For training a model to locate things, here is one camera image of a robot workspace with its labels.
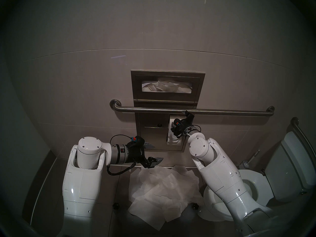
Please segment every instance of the toilet paper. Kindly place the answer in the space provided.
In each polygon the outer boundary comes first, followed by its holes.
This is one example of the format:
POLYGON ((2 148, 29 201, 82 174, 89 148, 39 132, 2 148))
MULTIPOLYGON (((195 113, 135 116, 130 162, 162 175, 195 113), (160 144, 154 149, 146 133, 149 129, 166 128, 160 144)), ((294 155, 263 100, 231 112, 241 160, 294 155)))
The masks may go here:
POLYGON ((130 175, 128 211, 157 229, 181 216, 189 203, 204 205, 199 178, 184 166, 136 169, 130 175))
POLYGON ((172 131, 170 130, 172 122, 176 118, 178 118, 179 120, 182 120, 182 119, 185 119, 186 116, 185 115, 170 115, 170 117, 169 117, 169 127, 168 127, 168 138, 167 138, 166 144, 180 146, 181 143, 182 143, 182 138, 183 137, 177 138, 175 135, 173 135, 172 131))

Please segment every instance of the floor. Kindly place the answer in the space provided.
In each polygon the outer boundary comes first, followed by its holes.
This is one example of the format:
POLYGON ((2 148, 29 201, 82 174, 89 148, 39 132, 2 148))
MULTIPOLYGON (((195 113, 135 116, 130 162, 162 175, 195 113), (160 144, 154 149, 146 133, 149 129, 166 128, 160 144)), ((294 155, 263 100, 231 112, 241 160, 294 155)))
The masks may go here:
MULTIPOLYGON (((53 237, 61 230, 64 217, 62 183, 67 166, 67 160, 57 158, 50 170, 41 193, 38 197, 33 217, 32 227, 42 236, 53 237)), ((111 166, 113 173, 125 169, 121 166, 111 166)), ((131 205, 128 200, 130 174, 135 170, 110 176, 105 171, 102 174, 100 193, 93 213, 93 236, 235 236, 233 222, 209 222, 201 219, 197 211, 189 205, 181 217, 166 222, 157 231, 143 220, 129 214, 131 205), (115 210, 112 205, 119 203, 115 210)), ((205 183, 199 171, 192 169, 199 177, 200 192, 203 194, 205 183)))

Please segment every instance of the paper towel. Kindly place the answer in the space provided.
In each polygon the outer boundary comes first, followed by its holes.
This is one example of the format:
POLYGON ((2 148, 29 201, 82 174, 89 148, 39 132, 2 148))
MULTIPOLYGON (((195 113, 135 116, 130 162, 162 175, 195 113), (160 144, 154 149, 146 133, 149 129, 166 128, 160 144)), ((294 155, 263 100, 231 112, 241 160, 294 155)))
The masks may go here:
POLYGON ((168 126, 168 138, 167 138, 166 144, 180 146, 181 143, 182 143, 182 138, 183 137, 177 138, 175 135, 173 135, 172 131, 170 130, 171 126, 172 126, 172 122, 176 118, 178 118, 179 120, 182 120, 182 119, 185 119, 186 116, 185 115, 170 115, 170 117, 169 117, 169 126, 168 126))
POLYGON ((142 92, 191 93, 192 84, 172 81, 144 81, 142 83, 142 92))
POLYGON ((198 183, 184 166, 136 169, 130 175, 128 211, 160 230, 165 221, 180 217, 189 203, 204 205, 198 183))

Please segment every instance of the grab bar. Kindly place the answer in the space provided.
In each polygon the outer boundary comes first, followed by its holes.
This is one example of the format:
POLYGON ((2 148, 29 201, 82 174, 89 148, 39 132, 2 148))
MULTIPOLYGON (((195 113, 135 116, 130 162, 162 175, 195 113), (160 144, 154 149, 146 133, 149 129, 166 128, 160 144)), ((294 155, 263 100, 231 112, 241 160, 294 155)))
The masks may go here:
POLYGON ((307 151, 307 154, 309 155, 309 157, 312 160, 312 163, 314 165, 314 168, 316 169, 316 153, 315 153, 315 150, 314 150, 313 146, 311 145, 311 143, 309 142, 309 140, 307 139, 306 135, 303 133, 303 131, 298 126, 298 124, 299 124, 298 118, 297 117, 293 117, 291 119, 291 125, 294 128, 294 132, 298 136, 298 138, 301 141, 301 143, 303 144, 303 146, 305 147, 305 149, 307 151))
POLYGON ((175 113, 183 114, 188 111, 194 114, 203 115, 242 115, 242 116, 272 116, 275 108, 270 106, 267 111, 245 111, 245 110, 217 110, 217 109, 176 109, 176 108, 140 108, 140 107, 124 107, 121 102, 113 99, 110 101, 111 109, 118 112, 127 113, 175 113))

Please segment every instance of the toilet paper roll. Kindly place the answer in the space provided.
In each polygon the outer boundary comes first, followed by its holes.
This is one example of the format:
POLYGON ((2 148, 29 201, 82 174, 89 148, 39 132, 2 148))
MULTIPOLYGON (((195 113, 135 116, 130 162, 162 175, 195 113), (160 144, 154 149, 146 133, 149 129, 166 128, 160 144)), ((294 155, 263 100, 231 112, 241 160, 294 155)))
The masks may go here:
POLYGON ((181 143, 182 143, 182 138, 183 137, 177 138, 175 135, 173 135, 172 131, 170 130, 171 129, 171 124, 176 118, 178 118, 179 120, 182 120, 182 119, 185 119, 186 116, 185 115, 170 115, 170 117, 169 117, 169 127, 168 127, 168 139, 167 139, 166 144, 180 146, 181 143))

